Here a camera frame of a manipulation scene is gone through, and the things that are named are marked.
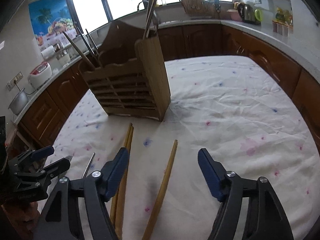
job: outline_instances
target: paper towel roll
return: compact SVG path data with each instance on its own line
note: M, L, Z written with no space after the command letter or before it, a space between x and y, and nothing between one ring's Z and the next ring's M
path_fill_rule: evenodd
M53 54L55 54L53 46L51 45L51 46L47 47L46 49L41 51L41 54L44 59L51 57Z

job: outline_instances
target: kettle handle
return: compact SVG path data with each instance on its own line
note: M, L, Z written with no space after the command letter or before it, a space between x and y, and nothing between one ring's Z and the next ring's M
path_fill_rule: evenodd
M238 9L238 13L239 13L240 17L244 20L244 4L239 3L237 6L237 9Z

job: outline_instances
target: cabinet door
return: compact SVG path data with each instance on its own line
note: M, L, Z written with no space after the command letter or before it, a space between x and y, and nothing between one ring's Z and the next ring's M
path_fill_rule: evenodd
M301 71L292 101L306 121L320 152L320 85L305 70Z
M79 71L79 65L82 62L82 59L74 64L71 67L71 71L73 73L73 76L75 77L76 86L80 93L81 98L84 96L84 94L89 90L88 84L84 81L84 78L81 75L81 72Z
M39 140L44 129L47 127L57 111L57 105L49 96L48 92L44 91L25 113L21 122L26 129L28 129L30 134Z
M61 112L68 117L82 98L78 90L76 78L71 69L60 75L47 91Z
M222 27L222 48L225 55L246 56L245 41L242 32L227 26Z
M187 57L216 56L222 54L220 24L183 26Z
M48 126L45 128L39 141L44 146L52 145L66 120L67 118L63 115L63 113L58 110Z
M292 98L301 73L301 66L275 47L244 33L248 56L262 67Z
M164 61L187 57L182 27L158 30Z

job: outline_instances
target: rice cooker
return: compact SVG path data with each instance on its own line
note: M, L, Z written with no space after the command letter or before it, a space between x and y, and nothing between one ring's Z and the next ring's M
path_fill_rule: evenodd
M42 62L31 71L28 80L34 89L41 87L52 76L52 70L48 62Z

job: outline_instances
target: hand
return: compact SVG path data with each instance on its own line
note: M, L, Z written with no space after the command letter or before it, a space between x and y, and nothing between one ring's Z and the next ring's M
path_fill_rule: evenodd
M23 240L31 240L40 216L38 203L6 203L2 207L19 236Z

